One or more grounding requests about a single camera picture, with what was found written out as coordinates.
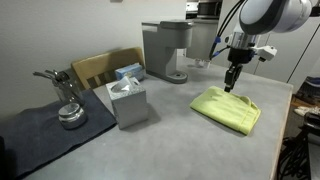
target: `wooden chair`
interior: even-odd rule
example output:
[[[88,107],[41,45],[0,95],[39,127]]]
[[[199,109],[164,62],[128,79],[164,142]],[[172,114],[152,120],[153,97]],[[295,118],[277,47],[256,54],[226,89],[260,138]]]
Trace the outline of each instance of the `wooden chair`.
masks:
[[[116,80],[115,70],[139,63],[144,67],[141,48],[113,51],[71,63],[85,89],[96,88]]]

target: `white wall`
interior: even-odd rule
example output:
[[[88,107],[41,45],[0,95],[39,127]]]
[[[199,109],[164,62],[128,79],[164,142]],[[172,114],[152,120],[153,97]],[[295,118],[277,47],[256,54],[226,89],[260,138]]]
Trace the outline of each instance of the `white wall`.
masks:
[[[57,100],[34,71],[142,46],[141,22],[184,19],[186,0],[0,1],[0,120]]]

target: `black cable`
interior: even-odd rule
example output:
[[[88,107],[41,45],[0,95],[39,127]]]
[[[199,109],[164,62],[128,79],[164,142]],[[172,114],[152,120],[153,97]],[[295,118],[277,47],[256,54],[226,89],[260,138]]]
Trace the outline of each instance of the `black cable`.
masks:
[[[227,14],[226,18],[223,20],[219,30],[218,30],[218,33],[217,33],[217,36],[212,44],[212,47],[211,47],[211,50],[210,50],[210,54],[209,54],[209,59],[212,59],[213,57],[215,57],[213,55],[214,53],[214,50],[217,46],[218,43],[220,43],[221,41],[221,35],[223,34],[224,30],[226,29],[226,27],[228,26],[228,24],[230,23],[231,19],[233,18],[233,16],[235,15],[235,13],[238,11],[238,9],[241,7],[242,3],[244,2],[245,0],[240,0],[238,1],[232,8],[231,10],[229,11],[229,13]]]
[[[287,147],[281,152],[278,164],[277,179],[282,180],[285,176],[296,176],[299,179],[308,179],[308,138],[300,133],[302,139],[284,139]]]
[[[227,14],[226,18],[224,19],[223,23],[221,24],[219,31],[218,31],[218,36],[222,36],[224,30],[225,29],[230,20],[233,18],[234,14],[238,11],[238,9],[240,8],[240,6],[242,5],[242,3],[244,2],[244,0],[240,0],[238,1],[233,7],[232,9],[229,11],[229,13]]]

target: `tissue box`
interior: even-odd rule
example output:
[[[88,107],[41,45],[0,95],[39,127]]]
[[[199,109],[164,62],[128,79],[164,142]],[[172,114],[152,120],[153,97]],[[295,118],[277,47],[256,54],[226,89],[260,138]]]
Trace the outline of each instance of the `tissue box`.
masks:
[[[122,79],[124,76],[129,78],[135,77],[139,81],[143,79],[142,66],[139,63],[135,63],[120,69],[115,70],[117,80]]]
[[[106,85],[119,129],[148,118],[146,90],[136,78],[124,77]]]

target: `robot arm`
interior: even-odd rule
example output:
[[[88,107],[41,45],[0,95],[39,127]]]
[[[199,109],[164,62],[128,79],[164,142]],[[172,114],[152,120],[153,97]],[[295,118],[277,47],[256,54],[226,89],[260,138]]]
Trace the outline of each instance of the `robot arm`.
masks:
[[[298,29],[309,18],[309,0],[248,0],[239,13],[246,34],[285,33]]]
[[[258,55],[259,60],[271,60],[277,53],[275,47],[256,47],[259,35],[285,33],[298,29],[309,18],[310,0],[247,0],[239,12],[239,20],[229,41],[231,62],[225,77],[225,91],[230,92],[237,81],[242,64]]]

